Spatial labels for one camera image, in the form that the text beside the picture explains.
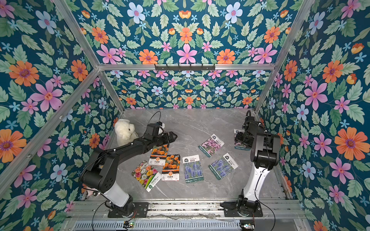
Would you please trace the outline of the pink flowers seed packet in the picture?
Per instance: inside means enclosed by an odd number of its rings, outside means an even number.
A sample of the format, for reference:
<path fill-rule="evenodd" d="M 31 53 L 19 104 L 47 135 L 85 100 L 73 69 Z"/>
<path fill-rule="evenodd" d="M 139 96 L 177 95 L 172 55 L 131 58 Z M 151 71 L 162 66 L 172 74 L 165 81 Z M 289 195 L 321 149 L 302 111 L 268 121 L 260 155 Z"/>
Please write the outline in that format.
<path fill-rule="evenodd" d="M 250 151 L 251 148 L 248 147 L 247 145 L 245 144 L 242 144 L 238 139 L 237 139 L 237 135 L 239 133 L 244 133 L 244 130 L 237 130 L 237 129 L 234 129 L 234 148 L 235 149 L 239 149 L 239 150 L 246 150 L 246 151 Z"/>
<path fill-rule="evenodd" d="M 198 148 L 207 156 L 212 157 L 218 150 L 224 146 L 224 142 L 215 134 L 211 135 Z"/>

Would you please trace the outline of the lavender seed packet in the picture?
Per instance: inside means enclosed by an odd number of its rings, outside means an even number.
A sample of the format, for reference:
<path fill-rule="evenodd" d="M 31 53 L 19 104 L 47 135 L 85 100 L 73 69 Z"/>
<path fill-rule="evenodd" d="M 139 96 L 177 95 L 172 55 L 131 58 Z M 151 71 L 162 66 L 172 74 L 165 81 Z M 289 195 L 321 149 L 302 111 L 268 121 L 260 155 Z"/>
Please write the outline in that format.
<path fill-rule="evenodd" d="M 186 183 L 200 182 L 204 180 L 199 155 L 184 157 L 183 164 Z"/>
<path fill-rule="evenodd" d="M 233 170 L 237 169 L 239 166 L 235 159 L 229 153 L 226 153 L 222 157 L 208 165 L 208 167 L 213 175 L 218 180 L 221 180 Z"/>

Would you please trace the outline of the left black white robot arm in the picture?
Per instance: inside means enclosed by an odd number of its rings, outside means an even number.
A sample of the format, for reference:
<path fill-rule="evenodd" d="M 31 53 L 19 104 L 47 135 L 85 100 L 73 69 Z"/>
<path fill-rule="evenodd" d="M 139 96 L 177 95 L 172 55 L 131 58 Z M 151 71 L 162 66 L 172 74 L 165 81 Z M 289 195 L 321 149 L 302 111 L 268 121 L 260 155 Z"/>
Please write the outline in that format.
<path fill-rule="evenodd" d="M 138 155 L 150 151 L 155 146 L 170 144 L 176 141 L 174 132 L 164 132 L 162 123 L 151 123 L 146 127 L 142 137 L 128 144 L 108 150 L 95 150 L 79 181 L 93 191 L 97 191 L 110 203 L 110 210 L 122 217 L 134 215 L 133 197 L 126 193 L 116 182 L 118 166 Z"/>

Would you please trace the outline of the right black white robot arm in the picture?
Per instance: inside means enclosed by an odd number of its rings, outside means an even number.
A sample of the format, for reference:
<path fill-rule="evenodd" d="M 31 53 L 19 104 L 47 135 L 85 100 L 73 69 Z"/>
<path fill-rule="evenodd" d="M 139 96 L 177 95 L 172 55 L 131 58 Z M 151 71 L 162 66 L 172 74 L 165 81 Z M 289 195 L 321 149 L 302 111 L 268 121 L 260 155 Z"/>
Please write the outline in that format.
<path fill-rule="evenodd" d="M 238 132 L 235 141 L 250 148 L 253 169 L 246 186 L 239 195 L 236 210 L 246 217 L 260 212 L 260 191 L 270 171 L 277 166 L 280 151 L 280 136 L 265 129 L 262 123 L 247 117 L 243 132 Z"/>

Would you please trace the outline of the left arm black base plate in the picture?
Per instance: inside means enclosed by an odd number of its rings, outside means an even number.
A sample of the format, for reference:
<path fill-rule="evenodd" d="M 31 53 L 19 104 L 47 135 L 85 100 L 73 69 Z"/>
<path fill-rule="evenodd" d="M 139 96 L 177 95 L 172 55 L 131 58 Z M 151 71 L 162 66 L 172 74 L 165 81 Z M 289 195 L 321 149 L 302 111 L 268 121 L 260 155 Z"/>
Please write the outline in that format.
<path fill-rule="evenodd" d="M 130 202 L 124 207 L 112 205 L 109 209 L 108 218 L 146 218 L 149 203 Z"/>

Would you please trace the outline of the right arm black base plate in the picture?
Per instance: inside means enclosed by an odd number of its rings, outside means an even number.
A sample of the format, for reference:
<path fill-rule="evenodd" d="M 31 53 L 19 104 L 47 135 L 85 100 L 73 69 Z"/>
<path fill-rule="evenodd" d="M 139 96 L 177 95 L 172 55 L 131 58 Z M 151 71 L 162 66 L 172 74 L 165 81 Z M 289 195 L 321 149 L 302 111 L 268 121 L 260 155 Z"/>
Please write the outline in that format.
<path fill-rule="evenodd" d="M 222 202 L 220 206 L 224 210 L 225 217 L 262 217 L 263 211 L 258 201 L 244 201 L 241 203 Z"/>

